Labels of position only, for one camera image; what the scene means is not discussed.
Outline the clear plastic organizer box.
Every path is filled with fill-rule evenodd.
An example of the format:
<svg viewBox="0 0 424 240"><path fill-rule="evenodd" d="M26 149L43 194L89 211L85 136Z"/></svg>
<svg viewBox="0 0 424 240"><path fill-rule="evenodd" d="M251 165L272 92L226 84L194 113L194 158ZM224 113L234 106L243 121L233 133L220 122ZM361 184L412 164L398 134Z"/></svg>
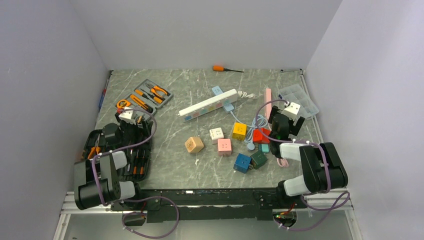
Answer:
<svg viewBox="0 0 424 240"><path fill-rule="evenodd" d="M277 95L280 99L299 104L299 114L305 119L312 119L320 112L316 104L299 84L281 88L277 91Z"/></svg>

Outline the green cube adapter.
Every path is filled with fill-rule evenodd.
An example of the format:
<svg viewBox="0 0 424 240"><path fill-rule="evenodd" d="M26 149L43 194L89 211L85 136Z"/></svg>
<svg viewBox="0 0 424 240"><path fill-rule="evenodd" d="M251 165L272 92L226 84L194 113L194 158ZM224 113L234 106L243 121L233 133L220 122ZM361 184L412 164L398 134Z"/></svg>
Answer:
<svg viewBox="0 0 424 240"><path fill-rule="evenodd" d="M260 150L253 153L250 158L249 166L255 170L261 168L268 161L267 156Z"/></svg>

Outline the white power strip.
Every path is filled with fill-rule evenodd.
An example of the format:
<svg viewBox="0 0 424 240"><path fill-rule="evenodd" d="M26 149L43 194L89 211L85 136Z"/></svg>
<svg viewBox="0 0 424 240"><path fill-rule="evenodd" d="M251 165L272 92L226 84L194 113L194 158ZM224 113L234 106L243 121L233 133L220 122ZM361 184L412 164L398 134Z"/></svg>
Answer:
<svg viewBox="0 0 424 240"><path fill-rule="evenodd" d="M221 106L219 106L219 102L221 97L223 96L224 94L220 94L220 95L211 97L209 99L206 99L204 101L201 101L199 103L196 103L194 105L191 105L187 108L180 110L177 115L181 117L184 122L198 118L199 116L205 115L209 112L222 108Z"/></svg>

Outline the grey tool tray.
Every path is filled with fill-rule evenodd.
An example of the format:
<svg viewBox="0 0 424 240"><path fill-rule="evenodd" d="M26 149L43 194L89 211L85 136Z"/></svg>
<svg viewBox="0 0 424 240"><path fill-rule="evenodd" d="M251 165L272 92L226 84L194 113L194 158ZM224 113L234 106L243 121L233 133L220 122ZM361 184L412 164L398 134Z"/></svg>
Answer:
<svg viewBox="0 0 424 240"><path fill-rule="evenodd" d="M135 89L115 104L117 109L124 107L147 111L154 115L173 97L173 93L160 84L145 79Z"/></svg>

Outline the yellow cube socket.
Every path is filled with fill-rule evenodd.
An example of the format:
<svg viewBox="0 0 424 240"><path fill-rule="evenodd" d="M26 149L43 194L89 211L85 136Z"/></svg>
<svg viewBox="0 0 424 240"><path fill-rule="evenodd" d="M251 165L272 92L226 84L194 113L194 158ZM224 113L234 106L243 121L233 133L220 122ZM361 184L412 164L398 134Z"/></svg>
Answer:
<svg viewBox="0 0 424 240"><path fill-rule="evenodd" d="M247 134L247 128L248 126L244 123L235 122L233 125L231 138L238 140L238 141L244 141Z"/></svg>

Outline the teal plug adapter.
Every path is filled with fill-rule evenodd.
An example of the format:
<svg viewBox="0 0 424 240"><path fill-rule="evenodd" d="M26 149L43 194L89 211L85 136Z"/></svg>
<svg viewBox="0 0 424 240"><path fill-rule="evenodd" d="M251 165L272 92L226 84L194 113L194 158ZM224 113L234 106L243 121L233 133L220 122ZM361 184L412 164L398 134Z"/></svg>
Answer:
<svg viewBox="0 0 424 240"><path fill-rule="evenodd" d="M268 144L260 143L260 144L258 145L258 150L259 150L259 151L261 151L261 152L262 152L262 153L264 153L264 154L267 154L267 153L269 153L269 152L270 152L270 147L269 147L269 145L268 145Z"/></svg>

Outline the white cube socket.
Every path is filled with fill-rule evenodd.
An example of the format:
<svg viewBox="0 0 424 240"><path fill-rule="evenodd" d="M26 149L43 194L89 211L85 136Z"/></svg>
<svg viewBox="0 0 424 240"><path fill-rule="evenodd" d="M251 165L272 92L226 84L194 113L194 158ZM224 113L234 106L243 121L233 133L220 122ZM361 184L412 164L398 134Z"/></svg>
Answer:
<svg viewBox="0 0 424 240"><path fill-rule="evenodd" d="M219 139L223 139L225 137L221 127L210 129L209 135L213 145L217 144Z"/></svg>

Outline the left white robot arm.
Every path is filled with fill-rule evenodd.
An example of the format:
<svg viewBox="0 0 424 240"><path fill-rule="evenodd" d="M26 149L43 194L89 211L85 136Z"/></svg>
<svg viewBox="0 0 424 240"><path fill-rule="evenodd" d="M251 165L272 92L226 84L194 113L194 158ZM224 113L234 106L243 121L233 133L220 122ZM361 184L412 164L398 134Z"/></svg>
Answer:
<svg viewBox="0 0 424 240"><path fill-rule="evenodd" d="M85 210L123 201L131 210L144 203L137 184L150 170L153 122L136 115L135 123L117 118L89 133L74 164L74 201Z"/></svg>

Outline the red cube socket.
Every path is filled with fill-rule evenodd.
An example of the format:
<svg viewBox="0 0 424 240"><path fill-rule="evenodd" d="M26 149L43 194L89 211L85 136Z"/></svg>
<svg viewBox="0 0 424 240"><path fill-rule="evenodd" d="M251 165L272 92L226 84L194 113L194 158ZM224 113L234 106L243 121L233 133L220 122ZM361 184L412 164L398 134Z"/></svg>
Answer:
<svg viewBox="0 0 424 240"><path fill-rule="evenodd" d="M268 136L271 132L269 129L266 129L266 128L260 128L260 129L266 136ZM252 134L252 142L257 144L269 144L270 140L267 137L265 137L258 128L256 128Z"/></svg>

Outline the blue cube adapter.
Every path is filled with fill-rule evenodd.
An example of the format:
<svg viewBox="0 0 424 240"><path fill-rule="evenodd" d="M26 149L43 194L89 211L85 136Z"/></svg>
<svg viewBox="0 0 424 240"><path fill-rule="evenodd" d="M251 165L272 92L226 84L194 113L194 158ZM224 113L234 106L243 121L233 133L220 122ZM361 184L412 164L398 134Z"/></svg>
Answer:
<svg viewBox="0 0 424 240"><path fill-rule="evenodd" d="M246 174L249 170L252 158L250 156L239 153L236 156L233 169L237 172Z"/></svg>

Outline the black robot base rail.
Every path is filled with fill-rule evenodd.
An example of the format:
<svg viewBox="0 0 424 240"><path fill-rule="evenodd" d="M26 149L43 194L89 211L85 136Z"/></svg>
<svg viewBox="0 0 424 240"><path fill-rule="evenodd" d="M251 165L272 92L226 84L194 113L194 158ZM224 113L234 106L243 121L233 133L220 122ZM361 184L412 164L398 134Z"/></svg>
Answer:
<svg viewBox="0 0 424 240"><path fill-rule="evenodd" d="M148 223L162 223L175 219L271 221L279 212L306 209L299 196L283 196L274 187L144 189L134 200L114 203L111 210L143 211Z"/></svg>

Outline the pink cube socket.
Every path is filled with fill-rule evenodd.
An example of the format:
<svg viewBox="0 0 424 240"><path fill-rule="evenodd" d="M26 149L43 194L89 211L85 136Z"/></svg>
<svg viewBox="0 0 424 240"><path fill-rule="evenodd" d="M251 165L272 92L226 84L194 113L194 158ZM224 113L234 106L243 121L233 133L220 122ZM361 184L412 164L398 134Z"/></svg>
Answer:
<svg viewBox="0 0 424 240"><path fill-rule="evenodd" d="M232 154L232 143L229 138L217 140L217 152L220 157L229 157Z"/></svg>

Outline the tan cube socket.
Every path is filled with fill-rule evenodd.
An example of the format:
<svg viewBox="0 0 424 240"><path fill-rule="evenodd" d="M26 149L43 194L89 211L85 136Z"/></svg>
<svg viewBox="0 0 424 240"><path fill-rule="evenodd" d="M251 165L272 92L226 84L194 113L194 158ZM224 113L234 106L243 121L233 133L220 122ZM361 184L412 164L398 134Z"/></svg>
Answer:
<svg viewBox="0 0 424 240"><path fill-rule="evenodd" d="M187 139L184 146L190 154L194 154L200 152L204 148L204 143L200 137L192 136Z"/></svg>

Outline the light blue power strip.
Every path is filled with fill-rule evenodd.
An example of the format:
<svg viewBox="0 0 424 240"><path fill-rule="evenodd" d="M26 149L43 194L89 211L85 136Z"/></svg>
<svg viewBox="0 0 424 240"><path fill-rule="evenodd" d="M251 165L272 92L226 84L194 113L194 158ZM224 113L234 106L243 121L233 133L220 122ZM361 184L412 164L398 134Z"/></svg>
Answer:
<svg viewBox="0 0 424 240"><path fill-rule="evenodd" d="M220 98L218 106L221 106L227 114L235 110L233 103L237 101L238 96L237 91L234 88L223 92L219 86L215 86L212 87L211 90L215 96L224 94L224 96Z"/></svg>

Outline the black tool case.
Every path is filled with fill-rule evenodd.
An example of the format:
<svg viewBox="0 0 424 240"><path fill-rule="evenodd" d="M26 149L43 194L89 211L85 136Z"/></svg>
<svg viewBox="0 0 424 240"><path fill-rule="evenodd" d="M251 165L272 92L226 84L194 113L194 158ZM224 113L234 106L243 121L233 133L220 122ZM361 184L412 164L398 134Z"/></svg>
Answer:
<svg viewBox="0 0 424 240"><path fill-rule="evenodd" d="M147 125L147 137L151 135L152 125ZM102 129L95 129L91 131L85 142L81 160L84 162L88 160L88 155L91 148L94 146L95 141L99 138L99 147L101 152L110 152L117 150L112 154L117 176L120 181L131 181L134 183L143 181L147 178L150 170L150 156L153 140L150 139L145 143L126 148L123 150L106 149L105 139Z"/></svg>

